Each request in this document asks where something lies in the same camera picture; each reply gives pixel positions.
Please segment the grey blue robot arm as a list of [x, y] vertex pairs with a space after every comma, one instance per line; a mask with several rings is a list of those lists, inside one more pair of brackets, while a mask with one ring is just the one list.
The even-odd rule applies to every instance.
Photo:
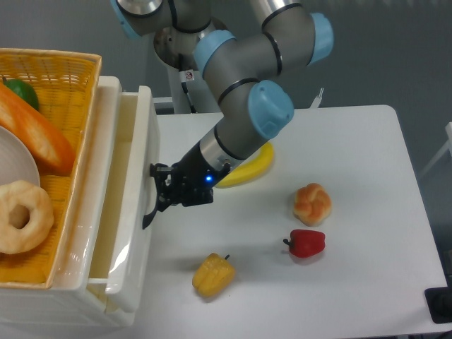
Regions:
[[326, 58], [334, 45], [327, 17], [308, 12], [299, 1], [252, 1], [261, 32], [242, 41], [214, 26], [208, 1], [111, 5], [129, 37], [166, 28], [188, 35], [194, 42], [189, 55], [223, 114], [179, 162], [150, 166], [157, 197], [143, 227], [170, 206], [211, 203], [213, 187], [293, 118], [292, 101], [273, 78]]

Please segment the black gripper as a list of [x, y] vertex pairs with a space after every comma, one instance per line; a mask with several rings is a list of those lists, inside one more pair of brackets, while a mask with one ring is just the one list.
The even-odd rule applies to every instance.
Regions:
[[149, 175], [154, 179], [158, 193], [153, 210], [143, 216], [142, 229], [154, 220], [157, 212], [164, 212], [170, 206], [199, 206], [213, 202], [213, 187], [231, 171], [226, 162], [220, 169], [212, 167], [201, 153], [200, 143], [172, 166], [151, 163]]

